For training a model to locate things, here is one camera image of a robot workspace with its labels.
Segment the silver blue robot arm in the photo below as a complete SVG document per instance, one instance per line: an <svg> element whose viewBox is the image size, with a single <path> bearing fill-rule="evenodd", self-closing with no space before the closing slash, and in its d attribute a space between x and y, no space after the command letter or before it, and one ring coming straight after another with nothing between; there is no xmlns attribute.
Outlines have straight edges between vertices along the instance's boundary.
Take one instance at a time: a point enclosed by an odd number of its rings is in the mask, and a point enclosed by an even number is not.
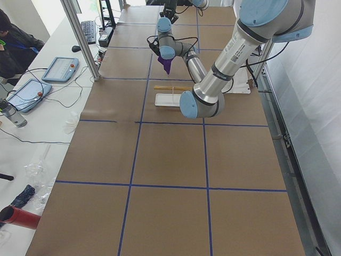
<svg viewBox="0 0 341 256"><path fill-rule="evenodd" d="M178 42L172 24L178 19L177 1L158 1L164 6L157 22L158 36L150 48L168 73L175 57L181 57L195 82L180 96L180 110L187 118L218 115L225 106L223 88L228 85L248 57L268 41L283 43L311 35L315 1L242 1L233 34L226 47L205 70L194 46Z"/></svg>

